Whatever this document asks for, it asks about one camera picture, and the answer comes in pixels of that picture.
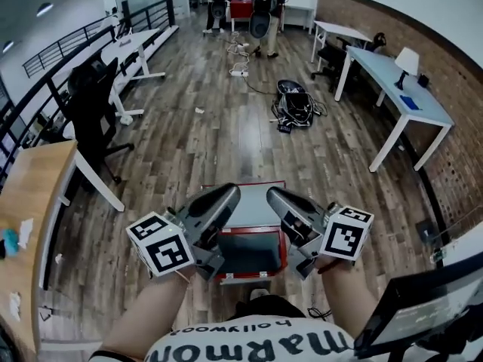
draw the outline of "ceiling light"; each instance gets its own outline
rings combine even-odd
[[[42,16],[43,14],[46,14],[49,12],[54,5],[52,3],[44,3],[40,6],[40,8],[37,10],[37,17]]]
[[[5,45],[3,46],[3,53],[5,53],[8,50],[10,50],[13,46],[14,46],[14,43],[12,42],[12,40],[7,41],[5,43]]]

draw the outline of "power strip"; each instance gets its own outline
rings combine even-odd
[[[231,71],[230,75],[244,78],[245,76],[248,76],[248,71]]]

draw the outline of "black office chair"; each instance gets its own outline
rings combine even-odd
[[[118,68],[114,59],[106,66],[94,55],[72,71],[68,88],[72,96],[63,114],[74,124],[78,150],[95,171],[103,165],[115,183],[122,181],[106,164],[106,157],[124,149],[134,150],[132,143],[108,147],[115,136],[115,108],[109,104],[109,94]],[[102,119],[109,128],[104,133]]]
[[[311,74],[312,80],[315,80],[317,75],[324,75],[329,77],[331,80],[331,86],[329,87],[329,92],[332,93],[335,87],[339,84],[339,78],[342,74],[342,68],[344,67],[344,62],[346,60],[346,50],[347,46],[352,45],[346,39],[337,36],[337,40],[342,43],[342,47],[326,43],[325,47],[322,48],[317,54],[322,59],[328,62],[328,67],[324,67],[322,71],[313,72]],[[386,36],[382,32],[378,32],[374,36],[372,43],[369,43],[365,48],[367,51],[374,52],[379,47],[386,45]],[[358,76],[361,71],[361,66],[358,63],[353,63],[347,75],[347,82],[350,84],[354,77]]]

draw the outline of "computer monitor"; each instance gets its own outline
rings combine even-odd
[[[416,341],[444,331],[469,305],[480,304],[482,289],[483,253],[434,271],[392,279],[355,340],[355,356],[404,354]]]

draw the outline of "black and white square marker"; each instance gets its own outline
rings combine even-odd
[[[144,221],[141,221],[135,226],[129,227],[131,232],[137,237],[138,240],[148,238],[153,233],[161,231],[168,224],[162,220],[159,216],[154,215]]]
[[[345,216],[345,217],[350,217],[351,219],[356,219],[358,221],[362,221],[362,222],[368,222],[372,215],[370,215],[369,213],[364,213],[360,210],[353,210],[352,208],[344,208],[342,212],[340,212],[340,214],[342,216]]]
[[[179,236],[171,236],[146,247],[152,263],[158,272],[169,272],[180,265],[190,264],[190,256]]]
[[[331,230],[325,232],[328,239],[324,252],[353,257],[357,253],[363,233],[363,228],[334,222]]]

